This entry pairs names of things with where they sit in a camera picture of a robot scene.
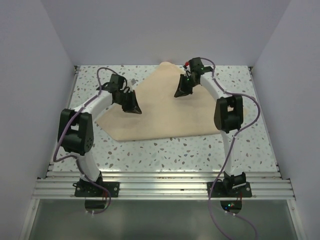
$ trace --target purple cable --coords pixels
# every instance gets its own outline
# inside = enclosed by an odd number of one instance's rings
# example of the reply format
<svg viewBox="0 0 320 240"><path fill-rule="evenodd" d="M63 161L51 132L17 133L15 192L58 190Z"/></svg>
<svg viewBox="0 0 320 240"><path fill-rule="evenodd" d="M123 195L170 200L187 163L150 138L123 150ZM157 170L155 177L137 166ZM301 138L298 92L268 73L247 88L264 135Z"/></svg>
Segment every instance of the purple cable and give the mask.
<svg viewBox="0 0 320 240"><path fill-rule="evenodd" d="M215 216L213 215L212 206L211 206L211 194L212 194L212 192L213 192L213 190L214 190L214 186L215 186L216 182L218 181L220 175L222 174L222 172L224 171L224 169L225 169L225 167L226 167L226 165L227 165L227 161L228 161L228 159L229 159L229 157L230 157L230 155L231 155L231 151L232 151L232 149L233 149L233 147L234 147L234 144L235 144L235 141L236 141L236 136L237 136L239 133L241 133L243 130L251 127L253 124L255 124L255 123L258 121L258 119L259 119L259 117L260 117L260 114L261 114L261 108L260 108L258 102L256 101L256 99L255 99L254 97L252 97L252 96L249 96L249 95L244 94L244 93L233 93L233 92L225 91L225 90L223 89L223 87L222 87L222 86L218 83L218 81L215 79L215 70L216 70L216 65L215 65L215 63L214 63L213 61L211 61L210 59L208 59L208 58L201 57L201 59L202 59L202 60L206 60L206 61L208 61L208 62L210 62L210 63L212 64L212 66L213 66L212 79L213 79L214 83L218 86L218 88L219 88L221 91L223 91L224 93L229 94L229 95L238 95L238 96L243 96L243 97L249 98L250 100L252 100L252 101L256 104L256 107L257 107L257 110L258 110L258 113L257 113L256 118L255 118L251 123L249 123L248 125L244 126L243 128L241 128L240 130L238 130L238 131L234 134L234 136L233 136L233 138L232 138L232 141L231 141L230 149L229 149L229 151L228 151L228 153L227 153L227 155L226 155L226 157L225 157L225 161L224 161L224 163L223 163L223 166L222 166L220 172L218 173L218 175L216 176L216 178L214 179L213 184L212 184L212 186L211 186L211 188L210 188L210 193L209 193L209 198L208 198L208 208L209 208L210 217L211 217L213 223L215 224L216 228L217 228L226 238L232 240L232 237L229 236L229 235L218 225L218 222L217 222ZM257 239L259 238L259 234L258 234L258 230L257 230L257 228L255 227L255 225L254 225L251 221L249 221L248 219L246 219L246 218L243 217L243 216L239 216L239 215L237 215L237 214L236 214L235 216L236 216L237 218L239 218L239 219L244 220L245 222L247 222L249 225L252 226L252 228L253 228L253 230L254 230L254 234L255 234L254 239L257 240Z"/></svg>
<svg viewBox="0 0 320 240"><path fill-rule="evenodd" d="M91 212L92 214L100 214L100 213L103 213L103 212L110 206L110 203L111 203L111 194L110 194L110 192L109 192L106 188L104 188L103 186L100 186L100 185L96 184L95 182L93 182L90 178L88 178L87 175L85 175L85 173L83 172L83 170L82 170L81 167L80 167L80 164L79 164L79 162L78 162L79 159L78 159L78 157L77 157L76 155L70 154L70 155L61 157L61 158L59 158L59 159L57 159L57 155L58 155L59 148L61 147L62 141L64 140L64 138L65 138L65 136L66 136L66 134L67 134L67 131L68 131L68 129L70 128L72 122L73 122L73 121L75 120L75 118L86 108L86 106L88 106L93 100L95 100L96 98L98 98L98 97L100 96L100 94L101 94L101 92L102 92L102 84L101 84L101 81L100 81L99 72L100 72L100 70L102 70L102 69L104 69L104 70L109 70L109 71L113 72L114 74L118 75L114 70L112 70L112 69L110 69L110 68L108 68L108 67L100 67L100 68L98 68L98 70L96 71L96 78L97 78L98 83L99 83L99 92L98 92L98 94L97 94L97 95L94 95L92 98L90 98L88 101L86 101L86 102L83 104L83 107L81 107L81 108L79 109L79 111L77 111L77 112L70 118L70 120L67 122L67 124L65 125L65 127L64 127L64 129L63 129L63 132L62 132L62 134L61 134L61 137L60 137L60 139L59 139L59 141L58 141L58 144L57 144L57 146L56 146L56 148L55 148L55 150L54 150L54 153L53 153L53 162L54 162L54 163L61 162L62 160L65 160L65 159L68 159L68 158L74 158L74 159L75 159L75 162L76 162L76 165L77 165L77 167L78 167L78 169L79 169L79 172L80 172L82 175L84 175L85 179L87 179L88 182L90 182L92 185L96 186L97 188L102 189L103 191L105 191L105 192L108 194L109 202L108 202L108 204L106 205L106 207L105 207L104 209L100 210L100 211L96 211L96 212L93 212L93 211L92 211L92 212Z"/></svg>

